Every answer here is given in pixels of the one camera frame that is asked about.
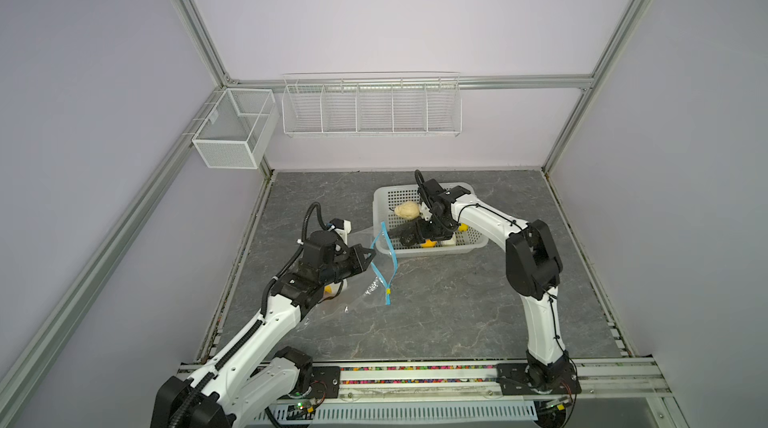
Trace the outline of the white perforated plastic basket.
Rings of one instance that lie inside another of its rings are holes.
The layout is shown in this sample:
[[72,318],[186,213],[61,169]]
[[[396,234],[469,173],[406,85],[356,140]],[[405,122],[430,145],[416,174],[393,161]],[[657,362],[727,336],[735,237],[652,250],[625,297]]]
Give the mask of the white perforated plastic basket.
[[379,238],[376,249],[385,253],[393,248],[398,258],[417,256],[436,256],[448,254],[465,254],[474,249],[485,247],[489,239],[473,227],[458,231],[449,241],[434,241],[404,245],[399,237],[394,236],[396,228],[406,224],[407,220],[395,213],[396,208],[408,202],[421,204],[416,184],[384,186],[376,189],[373,194],[373,222],[375,227],[385,225],[390,242]]

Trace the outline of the clear zip top bag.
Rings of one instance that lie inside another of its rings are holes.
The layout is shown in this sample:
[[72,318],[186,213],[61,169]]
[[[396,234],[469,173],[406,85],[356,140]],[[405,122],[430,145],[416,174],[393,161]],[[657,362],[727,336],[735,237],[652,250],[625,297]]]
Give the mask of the clear zip top bag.
[[384,222],[349,234],[345,240],[349,246],[360,244],[375,251],[369,267],[361,274],[347,278],[341,292],[335,290],[308,314],[305,324],[320,321],[349,319],[375,308],[388,307],[392,303],[394,278],[399,268],[399,258]]

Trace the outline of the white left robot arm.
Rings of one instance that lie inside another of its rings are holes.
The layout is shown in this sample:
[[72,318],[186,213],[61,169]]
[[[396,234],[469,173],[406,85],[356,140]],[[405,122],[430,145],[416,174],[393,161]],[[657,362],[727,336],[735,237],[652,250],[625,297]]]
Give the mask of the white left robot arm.
[[301,245],[265,289],[256,315],[186,379],[158,390],[153,427],[243,427],[284,396],[311,392],[313,361],[281,339],[325,298],[326,287],[367,270],[376,252],[338,241]]

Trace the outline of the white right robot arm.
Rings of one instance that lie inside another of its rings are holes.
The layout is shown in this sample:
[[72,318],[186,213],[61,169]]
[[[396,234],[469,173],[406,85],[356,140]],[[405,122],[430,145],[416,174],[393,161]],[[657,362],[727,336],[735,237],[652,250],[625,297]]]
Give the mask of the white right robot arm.
[[466,224],[505,253],[506,279],[523,302],[531,364],[552,367],[566,354],[558,318],[558,286],[562,260],[549,226],[526,221],[466,195],[442,214],[417,218],[403,226],[397,238],[406,246],[452,238]]

